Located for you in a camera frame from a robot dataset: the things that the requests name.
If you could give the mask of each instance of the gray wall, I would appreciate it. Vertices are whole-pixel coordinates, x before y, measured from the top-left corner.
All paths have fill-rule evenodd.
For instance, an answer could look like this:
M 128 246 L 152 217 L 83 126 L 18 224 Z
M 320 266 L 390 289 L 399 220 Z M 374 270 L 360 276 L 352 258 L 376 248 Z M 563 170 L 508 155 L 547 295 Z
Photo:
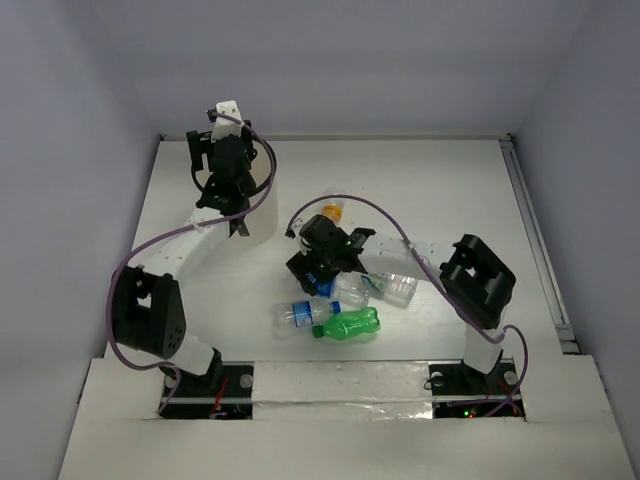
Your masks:
M 513 131 L 588 0 L 94 0 L 156 127 Z
M 640 2 L 594 2 L 517 148 L 565 304 L 640 467 Z
M 87 2 L 0 2 L 0 51 L 0 476 L 54 478 L 157 137 Z

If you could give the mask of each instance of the white table surface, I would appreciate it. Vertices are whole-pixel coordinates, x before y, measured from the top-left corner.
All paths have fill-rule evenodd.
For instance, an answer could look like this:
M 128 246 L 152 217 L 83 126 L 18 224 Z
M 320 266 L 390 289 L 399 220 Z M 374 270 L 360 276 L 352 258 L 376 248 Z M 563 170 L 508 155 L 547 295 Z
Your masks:
M 256 383 L 267 383 L 267 392 L 296 392 L 290 401 L 305 395 L 292 388 L 295 378 L 313 377 L 318 368 L 326 373 L 326 364 L 298 365 L 295 375 L 283 375 L 287 370 L 278 363 L 266 362 L 460 358 L 463 324 L 426 282 L 406 310 L 372 302 L 382 330 L 368 341 L 274 334 L 271 306 L 303 297 L 284 266 L 296 250 L 281 234 L 286 221 L 324 188 L 341 187 L 386 208 L 415 241 L 452 242 L 474 233 L 514 271 L 506 320 L 520 326 L 529 343 L 522 388 L 527 422 L 337 422 L 299 411 L 291 419 L 279 411 L 252 421 L 164 421 L 154 414 L 159 372 L 129 371 L 108 351 L 92 364 L 61 478 L 633 478 L 593 360 L 562 355 L 497 141 L 272 145 L 279 163 L 279 232 L 255 248 L 227 242 L 212 253 L 182 287 L 189 329 L 225 360 L 256 361 L 256 375 L 274 372 Z M 136 244 L 187 218 L 197 198 L 188 169 L 185 143 L 160 144 Z M 353 202 L 342 226 L 395 233 L 376 212 Z M 149 360 L 123 350 L 138 362 Z M 509 335 L 505 354 L 518 370 L 521 351 Z M 305 398 L 313 395 L 309 389 Z

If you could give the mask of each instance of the clear plastic bottle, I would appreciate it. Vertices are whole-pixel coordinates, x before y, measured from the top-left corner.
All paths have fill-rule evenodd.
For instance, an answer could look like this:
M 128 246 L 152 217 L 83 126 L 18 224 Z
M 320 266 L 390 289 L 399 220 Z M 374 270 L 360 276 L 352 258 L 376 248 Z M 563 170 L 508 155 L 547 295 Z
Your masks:
M 371 287 L 373 296 L 406 308 L 418 288 L 418 279 L 396 275 L 395 273 L 362 275 L 362 280 Z
M 302 302 L 276 305 L 276 324 L 282 328 L 318 325 L 332 315 L 340 313 L 340 302 L 313 298 Z
M 369 304 L 369 287 L 360 274 L 340 273 L 330 283 L 316 284 L 318 296 L 336 298 L 348 305 L 363 308 Z
M 347 192 L 345 192 L 341 188 L 331 187 L 331 188 L 327 188 L 324 192 L 322 192 L 321 196 L 343 195 L 345 193 Z M 324 202 L 320 203 L 320 208 L 318 210 L 318 213 L 321 215 L 324 215 L 336 225 L 339 225 L 340 220 L 342 220 L 342 211 L 344 210 L 344 204 L 345 204 L 344 198 L 329 198 Z

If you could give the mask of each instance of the green plastic bottle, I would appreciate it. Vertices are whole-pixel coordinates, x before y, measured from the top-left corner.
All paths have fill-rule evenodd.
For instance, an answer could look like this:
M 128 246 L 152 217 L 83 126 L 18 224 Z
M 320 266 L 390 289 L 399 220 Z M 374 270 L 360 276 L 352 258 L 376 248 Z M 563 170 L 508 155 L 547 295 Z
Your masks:
M 316 325 L 312 328 L 314 337 L 329 337 L 334 340 L 346 340 L 357 337 L 361 333 L 375 333 L 378 330 L 380 330 L 380 320 L 378 320 L 378 311 L 373 307 L 355 312 L 337 313 L 324 325 Z

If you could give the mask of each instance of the bottle cap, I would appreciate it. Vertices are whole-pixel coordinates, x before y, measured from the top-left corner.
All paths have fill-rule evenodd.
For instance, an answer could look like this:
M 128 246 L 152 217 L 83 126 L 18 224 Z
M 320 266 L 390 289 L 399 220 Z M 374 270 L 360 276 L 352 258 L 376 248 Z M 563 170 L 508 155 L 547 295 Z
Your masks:
M 322 325 L 316 325 L 315 327 L 313 327 L 311 329 L 311 332 L 313 333 L 313 336 L 315 338 L 322 338 L 324 337 L 324 328 L 322 328 Z

